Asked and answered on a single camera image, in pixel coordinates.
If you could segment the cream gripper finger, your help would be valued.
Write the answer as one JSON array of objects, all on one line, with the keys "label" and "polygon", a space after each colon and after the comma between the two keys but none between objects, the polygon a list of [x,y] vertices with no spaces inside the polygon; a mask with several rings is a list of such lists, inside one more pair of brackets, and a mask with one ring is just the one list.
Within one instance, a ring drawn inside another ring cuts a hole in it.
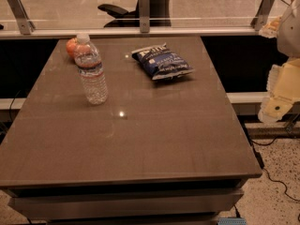
[{"label": "cream gripper finger", "polygon": [[265,124],[276,123],[300,101],[300,59],[291,59],[269,71],[267,96],[262,99],[258,118]]},{"label": "cream gripper finger", "polygon": [[281,21],[281,17],[278,16],[271,22],[268,22],[260,29],[259,35],[265,38],[275,38],[278,34],[280,21]]}]

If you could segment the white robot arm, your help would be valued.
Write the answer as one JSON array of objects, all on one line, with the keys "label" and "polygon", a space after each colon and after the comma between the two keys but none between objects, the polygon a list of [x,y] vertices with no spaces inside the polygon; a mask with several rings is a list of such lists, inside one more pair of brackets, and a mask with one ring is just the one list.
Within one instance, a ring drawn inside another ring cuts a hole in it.
[{"label": "white robot arm", "polygon": [[300,101],[300,0],[292,0],[283,15],[267,24],[260,34],[277,37],[277,50],[288,56],[282,66],[271,66],[267,95],[258,113],[261,122],[271,124],[281,120]]}]

